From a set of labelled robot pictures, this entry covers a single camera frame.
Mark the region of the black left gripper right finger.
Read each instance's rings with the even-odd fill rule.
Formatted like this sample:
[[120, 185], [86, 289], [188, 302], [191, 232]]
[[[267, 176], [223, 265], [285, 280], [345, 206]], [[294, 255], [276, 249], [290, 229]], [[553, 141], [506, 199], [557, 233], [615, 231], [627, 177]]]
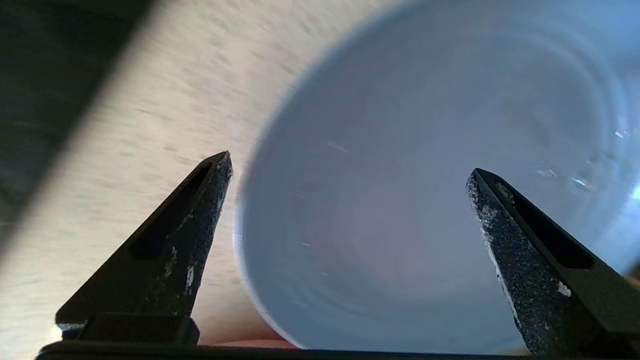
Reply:
[[466, 189], [530, 354], [639, 355], [637, 287], [502, 177], [475, 168]]

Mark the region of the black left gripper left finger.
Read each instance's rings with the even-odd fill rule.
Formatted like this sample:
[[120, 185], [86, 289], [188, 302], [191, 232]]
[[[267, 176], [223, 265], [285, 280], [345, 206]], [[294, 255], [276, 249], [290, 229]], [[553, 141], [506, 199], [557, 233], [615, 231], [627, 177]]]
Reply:
[[232, 177], [229, 151], [197, 164], [57, 310], [62, 339], [108, 313], [189, 317]]

